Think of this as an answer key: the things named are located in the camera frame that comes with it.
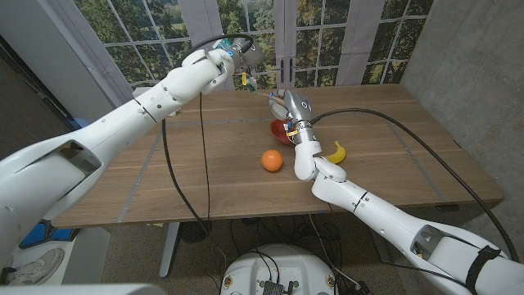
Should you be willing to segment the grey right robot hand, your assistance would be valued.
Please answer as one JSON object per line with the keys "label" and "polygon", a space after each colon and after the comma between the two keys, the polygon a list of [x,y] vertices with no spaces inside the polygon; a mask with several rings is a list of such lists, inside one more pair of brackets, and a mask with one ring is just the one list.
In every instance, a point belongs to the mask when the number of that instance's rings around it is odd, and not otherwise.
{"label": "grey right robot hand", "polygon": [[273,115],[291,124],[288,130],[295,144],[317,141],[312,127],[314,118],[311,105],[303,94],[296,90],[278,90],[268,96],[268,103]]}

